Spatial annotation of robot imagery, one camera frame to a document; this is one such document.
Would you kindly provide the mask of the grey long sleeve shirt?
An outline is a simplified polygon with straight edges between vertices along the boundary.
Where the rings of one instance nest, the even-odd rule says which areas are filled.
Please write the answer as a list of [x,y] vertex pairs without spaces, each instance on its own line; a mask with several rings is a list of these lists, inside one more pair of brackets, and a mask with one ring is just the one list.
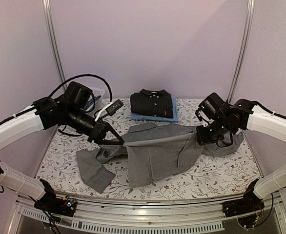
[[105,169],[104,164],[116,156],[127,156],[128,184],[140,187],[188,170],[200,154],[232,154],[244,139],[242,133],[226,134],[219,144],[200,145],[196,126],[154,123],[131,126],[122,138],[124,145],[101,145],[92,151],[80,150],[76,153],[83,183],[99,194],[115,177],[114,173]]

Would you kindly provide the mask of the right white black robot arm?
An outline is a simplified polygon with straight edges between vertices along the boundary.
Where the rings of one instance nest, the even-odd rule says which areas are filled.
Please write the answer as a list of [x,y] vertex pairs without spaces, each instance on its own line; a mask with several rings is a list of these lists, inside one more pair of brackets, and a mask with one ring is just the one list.
[[[197,141],[200,145],[218,143],[227,133],[238,130],[259,132],[286,143],[286,117],[267,109],[257,101],[240,99],[233,105],[216,94],[204,99],[195,112],[199,121],[206,126],[197,126]],[[249,213],[258,201],[286,187],[286,164],[271,174],[250,184],[239,202],[239,208]]]

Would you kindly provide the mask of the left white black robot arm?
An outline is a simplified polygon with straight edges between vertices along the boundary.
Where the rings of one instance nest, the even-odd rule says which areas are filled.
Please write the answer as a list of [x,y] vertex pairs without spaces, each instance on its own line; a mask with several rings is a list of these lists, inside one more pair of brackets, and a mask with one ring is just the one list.
[[[36,132],[48,130],[54,126],[67,125],[86,135],[89,142],[99,145],[123,145],[124,140],[113,127],[101,118],[104,111],[113,115],[119,108],[118,102],[109,102],[96,117],[91,117],[84,107],[93,91],[75,80],[78,78],[96,78],[112,90],[108,82],[93,74],[81,74],[61,83],[50,95],[34,101],[21,112],[0,122],[0,151],[10,144]],[[16,193],[24,194],[40,201],[48,211],[59,208],[59,200],[50,184],[44,180],[33,179],[9,167],[0,160],[0,186]]]

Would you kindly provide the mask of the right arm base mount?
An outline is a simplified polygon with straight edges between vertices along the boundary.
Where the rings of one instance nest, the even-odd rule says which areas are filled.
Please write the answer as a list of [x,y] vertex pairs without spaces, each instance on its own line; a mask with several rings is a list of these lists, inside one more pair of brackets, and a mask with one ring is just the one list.
[[257,181],[258,179],[250,183],[242,198],[226,201],[222,204],[222,211],[226,217],[255,212],[265,207],[263,200],[254,194]]

